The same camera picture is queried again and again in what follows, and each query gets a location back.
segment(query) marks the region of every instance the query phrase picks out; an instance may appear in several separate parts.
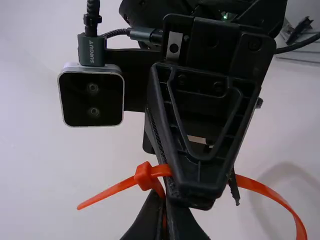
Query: black camera face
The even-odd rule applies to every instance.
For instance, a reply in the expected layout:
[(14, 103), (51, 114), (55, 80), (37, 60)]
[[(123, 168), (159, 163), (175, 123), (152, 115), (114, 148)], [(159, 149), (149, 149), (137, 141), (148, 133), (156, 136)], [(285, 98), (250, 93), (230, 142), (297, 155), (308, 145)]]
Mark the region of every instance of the black camera face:
[(122, 122), (125, 83), (120, 74), (64, 72), (58, 81), (67, 125), (101, 127)]

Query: white surface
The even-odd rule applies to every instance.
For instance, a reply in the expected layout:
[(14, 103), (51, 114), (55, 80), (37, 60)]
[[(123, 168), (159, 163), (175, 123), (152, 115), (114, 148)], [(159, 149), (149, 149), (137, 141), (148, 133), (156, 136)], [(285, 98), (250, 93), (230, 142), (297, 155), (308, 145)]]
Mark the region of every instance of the white surface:
[[(103, 32), (126, 26), (119, 4), (102, 1)], [(141, 148), (143, 114), (126, 113), (115, 128), (63, 123), (56, 77), (65, 62), (77, 60), (85, 9), (84, 0), (1, 3), (1, 240), (119, 240), (148, 194), (134, 187), (76, 210), (132, 175), (138, 164), (156, 164)], [(109, 46), (136, 44), (118, 37)], [(320, 68), (274, 60), (263, 85), (263, 108), (236, 162), (238, 174), (289, 201), (310, 240), (320, 236), (319, 76)], [(246, 190), (241, 196), (236, 207), (226, 189), (212, 210), (193, 211), (212, 239), (295, 239), (294, 221), (283, 208)]]

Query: orange zip tie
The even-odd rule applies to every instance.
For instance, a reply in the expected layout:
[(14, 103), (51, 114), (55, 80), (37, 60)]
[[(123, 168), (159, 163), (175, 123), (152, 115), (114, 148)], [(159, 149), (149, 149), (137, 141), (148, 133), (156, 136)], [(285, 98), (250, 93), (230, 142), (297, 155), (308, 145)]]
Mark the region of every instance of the orange zip tie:
[(165, 191), (162, 187), (159, 177), (170, 177), (172, 176), (171, 170), (168, 164), (158, 165), (152, 167), (149, 162), (145, 162), (139, 165), (136, 168), (135, 175), (129, 177), (128, 179), (119, 182), (118, 184), (104, 190), (98, 195), (90, 198), (89, 200), (81, 203), (77, 209), (84, 209), (92, 204), (95, 204), (103, 199), (106, 199), (112, 195), (115, 195), (123, 190), (131, 188), (135, 185), (139, 185), (139, 187), (143, 191), (148, 191), (150, 189), (154, 189), (156, 193), (161, 197), (165, 198)]
[[(159, 177), (171, 177), (172, 172), (168, 164), (158, 165), (152, 167), (149, 162), (145, 162), (136, 168), (135, 175), (119, 182), (118, 184), (108, 188), (107, 190), (99, 193), (98, 195), (90, 198), (89, 200), (81, 203), (77, 209), (84, 209), (92, 204), (95, 204), (103, 199), (106, 199), (114, 194), (123, 190), (139, 185), (143, 191), (154, 189), (161, 198), (165, 198), (165, 191), (158, 180)], [(296, 240), (308, 240), (306, 228), (301, 221), (300, 217), (291, 208), (289, 203), (276, 193), (271, 188), (263, 185), (260, 182), (247, 178), (245, 176), (236, 175), (236, 181), (240, 188), (247, 189), (258, 194), (264, 195), (283, 207), (285, 207), (293, 216), (296, 226)]]

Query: camera lens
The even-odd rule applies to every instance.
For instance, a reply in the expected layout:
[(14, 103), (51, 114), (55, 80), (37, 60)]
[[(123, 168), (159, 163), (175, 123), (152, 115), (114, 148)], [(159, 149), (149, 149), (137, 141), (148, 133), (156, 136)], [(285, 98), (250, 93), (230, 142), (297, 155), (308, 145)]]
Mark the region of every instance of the camera lens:
[(96, 107), (91, 107), (88, 110), (88, 114), (92, 118), (98, 118), (100, 116), (100, 110), (98, 108), (96, 108)]
[(87, 91), (90, 93), (90, 94), (97, 94), (99, 92), (99, 87), (97, 84), (95, 83), (89, 83), (87, 85)]

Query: black braided cable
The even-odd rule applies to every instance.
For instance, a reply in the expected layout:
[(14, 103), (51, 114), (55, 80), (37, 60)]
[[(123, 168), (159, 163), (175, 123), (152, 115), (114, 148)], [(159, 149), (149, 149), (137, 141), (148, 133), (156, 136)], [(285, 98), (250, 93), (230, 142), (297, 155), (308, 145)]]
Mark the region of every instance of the black braided cable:
[(83, 16), (85, 24), (85, 35), (96, 37), (98, 35), (98, 24), (102, 22), (100, 13), (100, 0), (87, 0), (86, 14)]
[(130, 30), (131, 30), (130, 28), (116, 29), (116, 30), (109, 31), (105, 34), (102, 34), (101, 36), (105, 37), (106, 39), (109, 39), (119, 35), (129, 35)]
[(100, 14), (100, 0), (87, 0), (86, 12), (93, 17), (99, 16), (99, 14)]

